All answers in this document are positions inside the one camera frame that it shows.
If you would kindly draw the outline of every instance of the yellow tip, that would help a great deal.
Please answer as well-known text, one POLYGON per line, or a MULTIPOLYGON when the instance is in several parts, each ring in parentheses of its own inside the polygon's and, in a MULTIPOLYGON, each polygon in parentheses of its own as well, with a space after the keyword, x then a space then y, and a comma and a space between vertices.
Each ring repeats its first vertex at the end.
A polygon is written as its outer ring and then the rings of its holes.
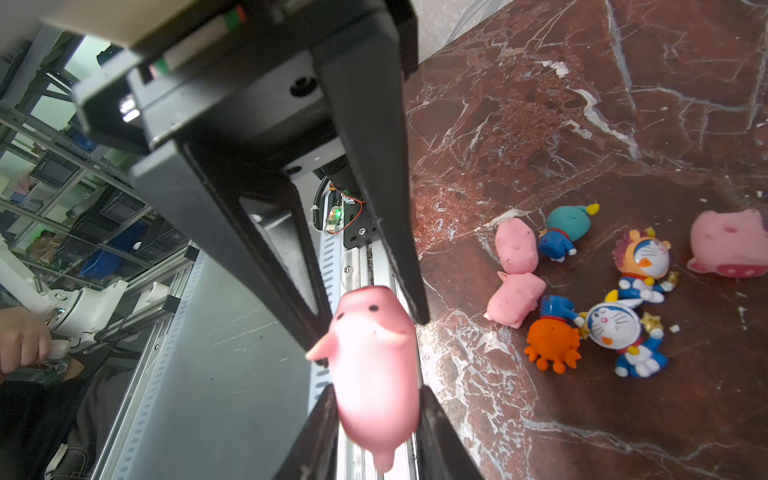
POLYGON ((619 300, 619 291, 611 290, 608 295, 605 296, 606 302, 617 302, 619 300))

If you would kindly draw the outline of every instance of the orange crab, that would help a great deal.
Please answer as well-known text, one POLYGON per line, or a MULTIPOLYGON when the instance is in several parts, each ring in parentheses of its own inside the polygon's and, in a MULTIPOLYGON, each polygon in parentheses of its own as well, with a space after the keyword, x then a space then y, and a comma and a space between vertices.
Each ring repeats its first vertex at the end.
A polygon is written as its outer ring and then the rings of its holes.
POLYGON ((525 354, 536 362, 542 372, 549 368, 548 361, 551 361, 555 372, 565 373, 566 365, 575 369, 576 360, 581 358, 578 353, 581 344, 578 329, 557 316, 543 316, 533 322, 528 331, 528 343, 530 345, 525 347, 525 354))

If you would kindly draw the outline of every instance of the doraemon face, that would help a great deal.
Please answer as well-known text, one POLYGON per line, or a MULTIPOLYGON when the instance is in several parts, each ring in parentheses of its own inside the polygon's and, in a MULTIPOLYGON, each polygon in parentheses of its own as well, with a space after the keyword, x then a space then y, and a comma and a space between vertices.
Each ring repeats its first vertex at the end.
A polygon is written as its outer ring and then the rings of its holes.
POLYGON ((634 262, 643 273, 661 278, 670 268, 670 251, 659 240, 643 240, 634 249, 634 262))
POLYGON ((640 337, 640 318, 631 308, 616 303, 599 303, 587 316, 589 336, 600 346, 620 350, 640 337))

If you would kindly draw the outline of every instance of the person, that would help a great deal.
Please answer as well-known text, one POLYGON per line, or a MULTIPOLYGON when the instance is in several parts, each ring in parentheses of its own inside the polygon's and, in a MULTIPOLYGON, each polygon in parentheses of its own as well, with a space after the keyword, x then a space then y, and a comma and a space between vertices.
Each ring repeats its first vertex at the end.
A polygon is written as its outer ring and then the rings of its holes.
POLYGON ((42 321, 22 307, 0 310, 0 480, 90 478, 131 381, 110 366, 47 387, 6 379, 50 353, 42 321))

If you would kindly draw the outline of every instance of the orange crab hat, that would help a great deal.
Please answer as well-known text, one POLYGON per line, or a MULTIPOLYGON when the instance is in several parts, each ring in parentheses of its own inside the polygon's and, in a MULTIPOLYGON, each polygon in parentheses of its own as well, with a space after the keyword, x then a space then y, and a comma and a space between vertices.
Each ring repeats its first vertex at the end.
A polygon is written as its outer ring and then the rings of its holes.
POLYGON ((622 273, 629 273, 632 276, 638 276, 640 278, 661 278, 667 274, 665 270, 660 275, 649 275, 648 271, 644 269, 648 265, 643 265, 647 259, 642 259, 640 263, 636 259, 637 247, 643 242, 656 241, 660 243, 667 251, 672 247, 672 244, 668 241, 659 241, 656 239, 656 232, 652 227, 648 227, 645 230, 646 236, 640 233, 639 230, 630 230, 628 235, 625 235, 622 240, 616 242, 616 250, 614 250, 614 263, 616 268, 622 273))

